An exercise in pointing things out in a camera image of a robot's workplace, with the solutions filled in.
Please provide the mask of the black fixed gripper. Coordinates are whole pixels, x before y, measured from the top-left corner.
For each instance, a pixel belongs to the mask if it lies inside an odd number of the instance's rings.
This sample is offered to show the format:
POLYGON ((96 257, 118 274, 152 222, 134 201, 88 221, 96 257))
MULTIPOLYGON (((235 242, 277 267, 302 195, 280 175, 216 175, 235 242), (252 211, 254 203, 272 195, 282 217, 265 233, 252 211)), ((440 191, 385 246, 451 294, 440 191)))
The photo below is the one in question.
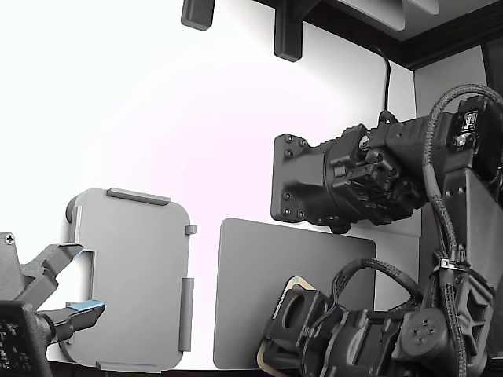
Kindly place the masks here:
MULTIPOLYGON (((19 262, 16 240, 1 233, 0 289, 2 301, 21 302, 39 308, 58 288, 57 276, 84 251, 79 243, 50 244, 29 263, 19 262)), ((47 342, 64 342, 77 331, 93 327, 105 311, 95 300, 74 303, 62 309, 37 312, 37 325, 47 342)))

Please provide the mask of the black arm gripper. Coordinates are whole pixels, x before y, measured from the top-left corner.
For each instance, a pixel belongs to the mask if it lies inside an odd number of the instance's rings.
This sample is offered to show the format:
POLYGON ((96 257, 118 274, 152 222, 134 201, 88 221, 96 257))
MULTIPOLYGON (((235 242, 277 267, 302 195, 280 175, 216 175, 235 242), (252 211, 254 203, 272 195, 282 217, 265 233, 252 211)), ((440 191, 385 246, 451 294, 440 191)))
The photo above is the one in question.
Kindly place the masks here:
POLYGON ((287 292, 268 320, 261 369, 272 376, 400 376, 391 356, 401 317, 336 308, 319 325, 329 300, 321 292, 287 292))

